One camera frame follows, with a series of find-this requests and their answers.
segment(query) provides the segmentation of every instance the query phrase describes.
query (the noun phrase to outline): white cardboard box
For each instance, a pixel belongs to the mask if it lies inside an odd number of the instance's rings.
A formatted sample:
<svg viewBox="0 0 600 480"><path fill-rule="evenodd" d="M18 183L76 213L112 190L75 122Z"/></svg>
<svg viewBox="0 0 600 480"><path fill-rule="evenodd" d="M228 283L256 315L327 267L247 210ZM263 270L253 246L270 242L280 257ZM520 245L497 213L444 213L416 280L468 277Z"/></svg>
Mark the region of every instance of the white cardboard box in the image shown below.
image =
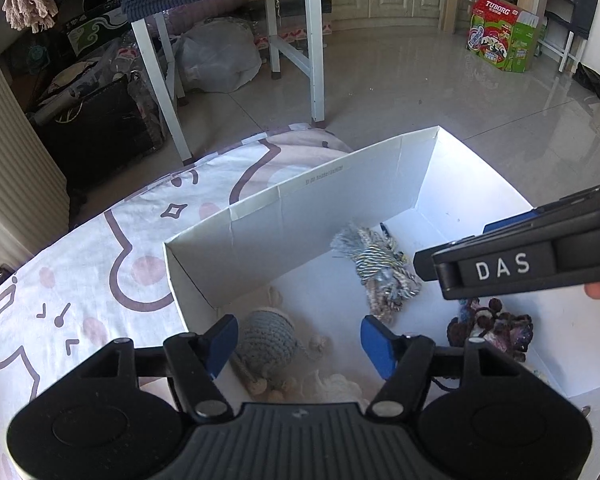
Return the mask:
<svg viewBox="0 0 600 480"><path fill-rule="evenodd" d="M238 320L266 304L271 284L307 341L330 338L318 364L297 358L290 374L342 373L367 399L382 381L360 346L366 295L353 263L330 251L348 222L385 222L409 256L480 234L485 224L530 209L529 203L475 153L440 127L385 140L263 190L181 232L165 244L171 290L184 323L203 333L222 314ZM590 405L594 449L581 478L600 474L600 301L581 287L502 298L531 314L528 361L577 406ZM458 303L437 282L405 304L391 329L421 333L448 346L446 327ZM216 380L237 407L249 400L230 366Z"/></svg>

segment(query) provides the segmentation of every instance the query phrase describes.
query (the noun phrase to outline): rope toy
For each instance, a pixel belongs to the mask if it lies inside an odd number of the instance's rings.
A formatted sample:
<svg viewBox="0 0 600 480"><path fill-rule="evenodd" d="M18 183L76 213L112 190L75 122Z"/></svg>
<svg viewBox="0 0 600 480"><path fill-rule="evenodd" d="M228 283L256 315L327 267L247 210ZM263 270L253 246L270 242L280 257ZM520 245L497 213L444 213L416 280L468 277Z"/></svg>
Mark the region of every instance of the rope toy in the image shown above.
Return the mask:
<svg viewBox="0 0 600 480"><path fill-rule="evenodd" d="M54 0L4 0L2 10L11 28L31 27L36 33L54 26L52 19L58 13Z"/></svg>
<svg viewBox="0 0 600 480"><path fill-rule="evenodd" d="M402 304L420 293L422 284L408 270L409 259L397 250L397 242L384 224L382 234L350 224L331 242L331 249L351 258L366 289L371 314L391 324Z"/></svg>
<svg viewBox="0 0 600 480"><path fill-rule="evenodd" d="M282 312L282 295L269 287L269 306L252 311L240 322L238 345L232 362L245 379L252 396L269 389L269 402L283 402L284 393L298 384L294 378L282 378L282 373L298 351L315 361L324 352L327 339L313 336L308 349L296 338L290 317Z"/></svg>

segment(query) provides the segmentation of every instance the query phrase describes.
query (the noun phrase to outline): knitted ball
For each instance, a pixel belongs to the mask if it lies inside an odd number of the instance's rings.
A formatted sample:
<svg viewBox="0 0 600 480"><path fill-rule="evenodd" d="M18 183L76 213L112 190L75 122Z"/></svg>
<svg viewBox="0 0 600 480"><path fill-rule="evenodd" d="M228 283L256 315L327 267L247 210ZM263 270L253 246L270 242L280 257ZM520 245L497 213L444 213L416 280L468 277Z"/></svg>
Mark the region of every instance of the knitted ball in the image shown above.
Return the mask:
<svg viewBox="0 0 600 480"><path fill-rule="evenodd" d="M235 354L255 378L270 379L289 365L297 349L291 321L267 308L251 312L241 323Z"/></svg>

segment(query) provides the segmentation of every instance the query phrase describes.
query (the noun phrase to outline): screw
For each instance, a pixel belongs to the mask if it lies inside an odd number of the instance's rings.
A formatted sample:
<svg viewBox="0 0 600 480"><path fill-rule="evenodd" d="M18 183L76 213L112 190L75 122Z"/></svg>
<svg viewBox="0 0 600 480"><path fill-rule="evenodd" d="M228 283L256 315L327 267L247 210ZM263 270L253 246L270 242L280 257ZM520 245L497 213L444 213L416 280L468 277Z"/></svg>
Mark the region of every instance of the screw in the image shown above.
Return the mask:
<svg viewBox="0 0 600 480"><path fill-rule="evenodd" d="M196 413L205 418L223 415L229 407L222 400L203 400L196 404Z"/></svg>
<svg viewBox="0 0 600 480"><path fill-rule="evenodd" d="M375 416L381 416L382 418L392 418L402 414L404 407L400 402L394 400L381 400L376 402L372 407L371 411L374 412Z"/></svg>
<svg viewBox="0 0 600 480"><path fill-rule="evenodd" d="M291 416L294 416L295 418L303 418L304 416L309 415L309 412L307 410L303 410L302 408L300 408L299 410L295 410Z"/></svg>

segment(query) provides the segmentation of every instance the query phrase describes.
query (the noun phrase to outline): gray knitted toy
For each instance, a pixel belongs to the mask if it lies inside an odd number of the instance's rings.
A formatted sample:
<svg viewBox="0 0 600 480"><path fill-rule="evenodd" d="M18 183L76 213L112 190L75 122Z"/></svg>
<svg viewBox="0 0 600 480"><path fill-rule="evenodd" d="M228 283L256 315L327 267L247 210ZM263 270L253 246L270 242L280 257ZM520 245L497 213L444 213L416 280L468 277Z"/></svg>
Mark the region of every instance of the gray knitted toy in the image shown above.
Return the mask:
<svg viewBox="0 0 600 480"><path fill-rule="evenodd" d="M326 338L313 336L307 350L296 338L289 316L278 308L282 296L273 287L269 288L269 304L254 310L240 322L240 336L232 361L246 380L252 396L263 394L270 388L269 400L280 402L284 400L283 392L296 384L294 378L282 378L285 368L298 350L310 360L319 358Z"/></svg>

